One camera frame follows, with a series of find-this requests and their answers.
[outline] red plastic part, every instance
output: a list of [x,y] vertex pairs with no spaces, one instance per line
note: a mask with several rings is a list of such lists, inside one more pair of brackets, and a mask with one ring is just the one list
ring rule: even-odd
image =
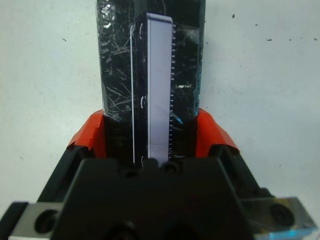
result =
[[71,145],[88,147],[93,149],[96,158],[106,158],[104,111],[93,113],[81,129],[73,136]]
[[213,145],[227,145],[233,152],[239,153],[239,150],[228,135],[214,120],[214,118],[205,110],[199,109],[197,120],[196,152],[197,158],[208,157],[210,148]]

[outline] scratched plastic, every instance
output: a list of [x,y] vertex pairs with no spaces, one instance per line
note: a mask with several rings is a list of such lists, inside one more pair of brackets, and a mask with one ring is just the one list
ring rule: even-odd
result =
[[[130,27],[146,13],[169,16],[175,24],[172,158],[176,161],[194,156],[196,148],[205,1],[98,0],[97,30],[107,154],[126,165],[131,164],[133,152]],[[135,108],[141,101],[135,94],[133,99]]]

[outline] white wall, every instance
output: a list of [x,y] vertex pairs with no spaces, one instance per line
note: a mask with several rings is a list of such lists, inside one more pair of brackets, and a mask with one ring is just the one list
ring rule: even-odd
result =
[[[258,183],[298,196],[318,224],[319,10],[318,0],[207,0],[200,95]],[[95,1],[0,0],[0,215],[37,200],[101,107]]]

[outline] orange bracket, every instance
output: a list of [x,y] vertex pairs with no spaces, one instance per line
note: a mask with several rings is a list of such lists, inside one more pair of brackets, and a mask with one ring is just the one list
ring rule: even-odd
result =
[[195,156],[197,158],[208,157],[213,145],[227,145],[232,149],[232,152],[239,153],[236,144],[228,133],[216,123],[208,112],[200,108],[197,120]]
[[93,113],[81,129],[73,136],[71,145],[88,147],[93,149],[96,158],[106,158],[105,124],[103,109]]

